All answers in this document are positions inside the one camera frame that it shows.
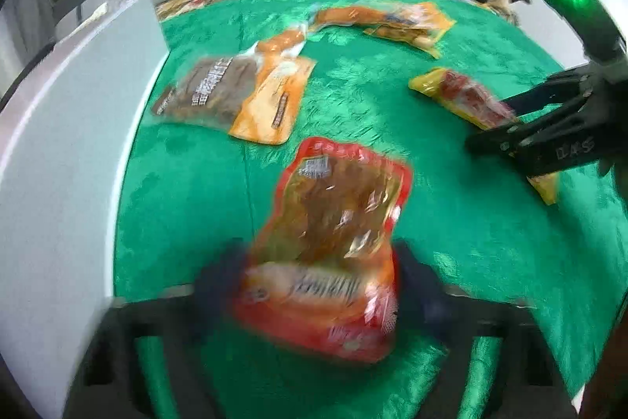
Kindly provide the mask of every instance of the red packaging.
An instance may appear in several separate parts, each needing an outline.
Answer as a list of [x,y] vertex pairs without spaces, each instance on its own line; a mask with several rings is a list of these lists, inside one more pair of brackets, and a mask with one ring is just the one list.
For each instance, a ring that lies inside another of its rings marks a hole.
[[390,236],[411,183],[405,164],[363,146],[304,140],[251,246],[235,316],[307,350],[385,357],[397,303]]

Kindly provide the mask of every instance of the plastic bag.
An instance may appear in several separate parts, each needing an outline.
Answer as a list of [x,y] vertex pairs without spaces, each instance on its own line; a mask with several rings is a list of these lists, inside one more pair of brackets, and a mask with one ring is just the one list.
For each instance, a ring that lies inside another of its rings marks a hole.
[[171,122],[219,128],[262,144],[285,143],[315,62],[280,54],[202,57],[153,114]]
[[307,35],[308,25],[296,24],[266,40],[255,42],[243,55],[279,53],[282,56],[296,57],[303,50]]
[[236,317],[279,341],[376,362],[392,345],[390,236],[412,172],[357,144],[304,140],[250,249]]
[[[447,110],[482,130],[517,121],[510,107],[497,100],[483,85],[447,68],[433,68],[429,73],[411,79],[408,86],[433,98]],[[529,177],[528,181],[546,205],[555,204],[557,172]]]
[[398,29],[379,26],[367,28],[364,32],[387,40],[405,42],[438,59],[441,54],[434,46],[456,22],[448,18],[431,2],[406,5],[401,9],[401,15],[416,21],[422,20],[423,27],[420,29]]

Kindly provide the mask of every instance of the snack package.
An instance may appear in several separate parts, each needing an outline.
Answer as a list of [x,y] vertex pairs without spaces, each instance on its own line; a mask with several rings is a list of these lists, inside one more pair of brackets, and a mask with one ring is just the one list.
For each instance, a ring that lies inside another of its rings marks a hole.
[[369,27],[364,30],[365,34],[405,42],[438,59],[441,54],[434,45],[456,22],[448,18],[432,2],[405,5],[400,9],[400,12],[407,18],[422,20],[423,27],[421,29],[399,29],[389,26]]
[[303,50],[307,35],[307,24],[290,26],[271,38],[256,42],[255,45],[243,55],[250,56],[253,54],[265,55],[278,53],[284,57],[296,57],[301,53],[301,50]]
[[385,357],[396,319],[390,236],[411,183],[403,163],[358,144],[304,140],[252,243],[235,316],[307,350]]
[[315,62],[268,54],[203,57],[153,105],[165,120],[219,128],[262,144],[285,143]]
[[388,26],[396,29],[449,29],[453,23],[431,2],[404,4],[374,2],[372,6],[353,5],[318,10],[310,31],[326,26]]
[[[433,68],[429,73],[411,79],[408,86],[433,98],[447,110],[482,130],[517,120],[510,107],[497,100],[479,82],[447,68]],[[529,177],[528,181],[546,205],[555,204],[558,188],[557,172]]]

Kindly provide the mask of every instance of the green table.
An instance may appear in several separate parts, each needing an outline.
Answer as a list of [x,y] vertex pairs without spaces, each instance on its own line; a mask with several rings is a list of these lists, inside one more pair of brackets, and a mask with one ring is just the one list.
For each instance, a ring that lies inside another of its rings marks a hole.
[[[245,50],[306,20],[313,4],[358,1],[226,0],[175,17],[162,26],[172,53],[150,105],[200,55]],[[559,203],[546,207],[501,159],[466,155],[468,124],[410,91],[409,78],[448,66],[506,97],[560,67],[493,13],[459,0],[432,1],[457,20],[440,43],[438,61],[356,28],[329,27],[311,37],[302,55],[318,64],[282,146],[158,125],[147,108],[122,189],[115,293],[153,298],[164,287],[190,282],[225,240],[252,239],[268,216],[278,175],[303,138],[357,141],[414,168],[413,191],[394,234],[472,296],[527,297],[575,394],[593,372],[626,287],[628,223],[621,203],[595,166],[562,173]],[[478,417],[497,349],[494,340],[476,341],[460,417]],[[159,414],[176,417],[158,343],[147,340],[142,350]],[[201,351],[230,419],[410,418],[442,356],[400,325],[386,360],[345,367],[275,347],[229,321]]]

